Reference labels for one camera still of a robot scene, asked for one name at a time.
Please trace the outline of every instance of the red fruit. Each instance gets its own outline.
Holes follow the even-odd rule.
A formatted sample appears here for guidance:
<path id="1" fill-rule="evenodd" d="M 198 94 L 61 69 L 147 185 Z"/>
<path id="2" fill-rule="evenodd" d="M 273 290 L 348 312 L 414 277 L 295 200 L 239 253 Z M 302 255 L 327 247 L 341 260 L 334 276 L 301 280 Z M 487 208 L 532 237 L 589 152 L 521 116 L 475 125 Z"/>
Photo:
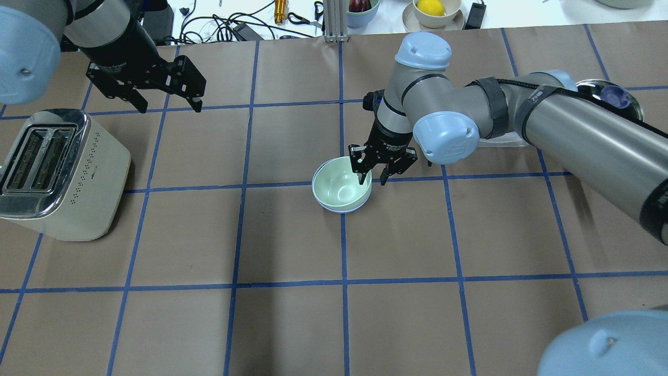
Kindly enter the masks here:
<path id="1" fill-rule="evenodd" d="M 350 0 L 348 11 L 350 12 L 364 12 L 371 9 L 371 2 L 369 0 Z"/>

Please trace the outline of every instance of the black cable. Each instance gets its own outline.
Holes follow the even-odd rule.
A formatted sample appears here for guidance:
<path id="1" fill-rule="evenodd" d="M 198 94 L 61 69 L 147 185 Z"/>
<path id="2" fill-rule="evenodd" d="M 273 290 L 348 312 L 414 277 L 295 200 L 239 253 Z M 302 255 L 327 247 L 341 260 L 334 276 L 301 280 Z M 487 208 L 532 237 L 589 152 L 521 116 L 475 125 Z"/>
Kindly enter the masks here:
<path id="1" fill-rule="evenodd" d="M 265 10 L 266 8 L 269 8 L 273 3 L 276 1 L 272 1 L 271 3 L 265 5 L 262 9 L 256 10 L 253 13 L 250 13 L 250 15 L 256 15 L 257 13 L 260 13 L 261 11 Z"/>
<path id="2" fill-rule="evenodd" d="M 515 81 L 515 80 L 502 80 L 502 79 L 497 79 L 499 84 L 505 84 L 505 85 L 514 85 L 514 86 L 519 86 L 527 89 L 537 89 L 540 85 L 537 84 L 529 84 L 528 82 L 522 82 L 522 81 Z M 557 88 L 554 91 L 555 94 L 561 94 L 564 96 L 570 96 L 572 98 L 578 98 L 582 100 L 586 100 L 587 102 L 596 104 L 599 107 L 604 108 L 605 110 L 608 110 L 612 112 L 613 114 L 616 114 L 617 116 L 620 116 L 630 122 L 634 122 L 636 125 L 639 125 L 650 132 L 653 132 L 655 134 L 658 134 L 659 136 L 668 138 L 668 133 L 663 132 L 660 129 L 657 129 L 646 122 L 643 122 L 642 120 L 639 120 L 635 118 L 634 116 L 631 116 L 628 112 L 625 112 L 623 109 L 617 108 L 613 106 L 612 104 L 609 104 L 608 102 L 605 102 L 603 100 L 597 99 L 594 96 L 583 94 L 581 92 L 574 92 L 572 90 L 567 90 L 564 88 Z"/>
<path id="3" fill-rule="evenodd" d="M 190 13 L 188 13 L 188 14 L 186 15 L 186 17 L 183 18 L 183 21 L 181 21 L 181 32 L 180 32 L 179 35 L 178 35 L 178 37 L 179 37 L 180 39 L 183 38 L 183 28 L 184 28 L 184 24 L 186 23 L 186 20 L 187 20 L 193 13 L 195 13 L 195 9 L 196 9 L 196 8 L 197 8 L 197 0 L 193 0 L 193 2 L 192 2 L 192 11 L 190 11 Z"/>
<path id="4" fill-rule="evenodd" d="M 250 17 L 256 21 L 258 21 L 262 26 L 265 26 L 267 29 L 269 29 L 269 32 L 271 33 L 271 39 L 276 39 L 276 34 L 274 34 L 274 31 L 271 29 L 271 26 L 264 22 L 263 20 L 259 19 L 258 17 L 255 17 L 254 15 L 249 15 L 246 13 L 233 13 L 230 17 L 228 17 L 228 20 L 230 21 L 236 21 L 240 17 Z"/>
<path id="5" fill-rule="evenodd" d="M 239 24 L 240 22 L 244 22 L 247 25 L 255 25 L 255 26 L 261 26 L 261 27 L 266 27 L 269 32 L 271 33 L 271 36 L 273 39 L 276 39 L 276 34 L 274 34 L 273 30 L 281 30 L 281 31 L 286 31 L 288 33 L 293 33 L 297 35 L 302 35 L 304 37 L 312 37 L 312 35 L 305 34 L 305 33 L 300 33 L 299 31 L 295 30 L 290 30 L 290 29 L 285 29 L 283 27 L 277 27 L 273 25 L 269 25 L 268 23 L 264 22 L 262 19 L 259 19 L 258 17 L 255 17 L 257 13 L 265 10 L 266 8 L 270 7 L 275 1 L 270 2 L 269 4 L 265 5 L 261 9 L 258 9 L 252 13 L 241 13 L 241 12 L 234 12 L 232 13 L 229 17 L 223 18 L 219 15 L 211 15 L 211 16 L 200 16 L 200 17 L 195 17 L 192 19 L 188 19 L 194 12 L 195 12 L 195 7 L 196 7 L 196 0 L 195 4 L 193 5 L 192 11 L 184 18 L 183 22 L 181 23 L 181 30 L 179 34 L 179 38 L 172 38 L 170 39 L 171 41 L 174 41 L 175 43 L 183 43 L 183 44 L 194 44 L 196 43 L 193 39 L 188 37 L 188 34 L 194 34 L 197 35 L 200 38 L 201 43 L 218 43 L 218 42 L 225 42 L 225 41 L 232 41 L 233 38 L 232 36 L 234 35 L 232 33 L 232 26 L 230 23 L 235 23 Z M 246 22 L 246 21 L 239 21 L 241 17 L 250 17 L 254 19 L 255 21 L 258 21 L 259 23 L 255 22 Z M 206 38 L 206 40 L 199 34 L 196 33 L 195 31 L 187 31 L 185 32 L 186 27 L 192 23 L 193 21 L 197 21 L 199 19 L 209 19 L 213 20 L 216 22 L 216 29 L 213 31 L 213 33 Z"/>

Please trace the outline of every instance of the orange screwdriver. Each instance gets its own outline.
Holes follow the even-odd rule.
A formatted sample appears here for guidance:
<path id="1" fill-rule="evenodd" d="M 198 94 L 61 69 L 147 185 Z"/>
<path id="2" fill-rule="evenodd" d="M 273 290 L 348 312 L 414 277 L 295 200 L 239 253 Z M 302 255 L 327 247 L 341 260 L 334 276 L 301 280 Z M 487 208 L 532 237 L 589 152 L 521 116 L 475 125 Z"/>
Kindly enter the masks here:
<path id="1" fill-rule="evenodd" d="M 274 10 L 274 21 L 277 25 L 285 23 L 285 9 L 288 7 L 288 0 L 276 0 L 276 9 Z"/>

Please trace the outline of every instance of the plate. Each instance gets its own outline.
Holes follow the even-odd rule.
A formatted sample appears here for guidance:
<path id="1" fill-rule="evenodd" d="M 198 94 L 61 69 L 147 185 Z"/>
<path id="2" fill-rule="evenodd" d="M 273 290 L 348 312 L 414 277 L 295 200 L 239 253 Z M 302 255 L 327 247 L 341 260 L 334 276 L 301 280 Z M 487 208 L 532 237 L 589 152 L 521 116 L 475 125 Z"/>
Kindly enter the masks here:
<path id="1" fill-rule="evenodd" d="M 413 4 L 408 4 L 408 6 L 403 10 L 401 19 L 403 20 L 403 26 L 407 31 L 436 31 L 436 30 L 461 30 L 464 28 L 464 14 L 462 10 L 457 10 L 455 17 L 452 19 L 452 22 L 443 26 L 443 27 L 426 27 L 422 25 L 417 18 L 415 18 L 415 9 Z"/>

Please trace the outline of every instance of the power adapter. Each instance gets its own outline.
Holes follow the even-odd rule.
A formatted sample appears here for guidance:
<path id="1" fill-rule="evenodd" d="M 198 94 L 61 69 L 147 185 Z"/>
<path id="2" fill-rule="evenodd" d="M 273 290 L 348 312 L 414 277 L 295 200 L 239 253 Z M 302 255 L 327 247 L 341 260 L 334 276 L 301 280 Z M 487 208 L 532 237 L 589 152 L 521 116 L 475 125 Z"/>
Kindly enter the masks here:
<path id="1" fill-rule="evenodd" d="M 471 4 L 471 11 L 468 12 L 468 19 L 466 20 L 466 26 L 464 26 L 464 30 L 480 29 L 480 26 L 482 25 L 482 18 L 485 17 L 486 8 L 487 5 L 484 3 Z"/>
<path id="2" fill-rule="evenodd" d="M 245 22 L 239 22 L 239 24 L 232 29 L 232 34 L 236 37 L 238 41 L 253 41 L 253 40 L 264 40 L 255 30 L 251 29 Z"/>

